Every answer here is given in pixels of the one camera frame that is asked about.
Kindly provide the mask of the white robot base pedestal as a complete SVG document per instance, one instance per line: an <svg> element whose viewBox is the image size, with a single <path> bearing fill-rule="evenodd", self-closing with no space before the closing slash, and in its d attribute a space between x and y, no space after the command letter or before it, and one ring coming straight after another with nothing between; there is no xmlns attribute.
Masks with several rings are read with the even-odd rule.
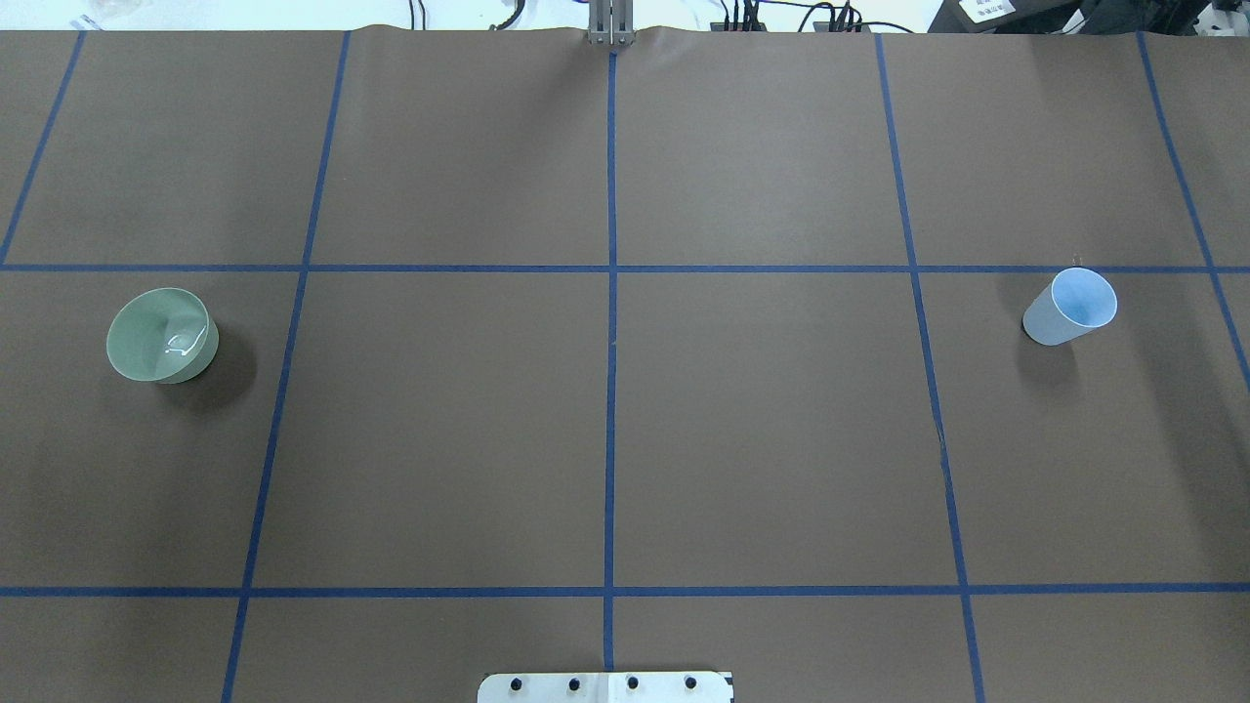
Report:
<svg viewBox="0 0 1250 703"><path fill-rule="evenodd" d="M488 675L478 702L732 702L730 673L642 670Z"/></svg>

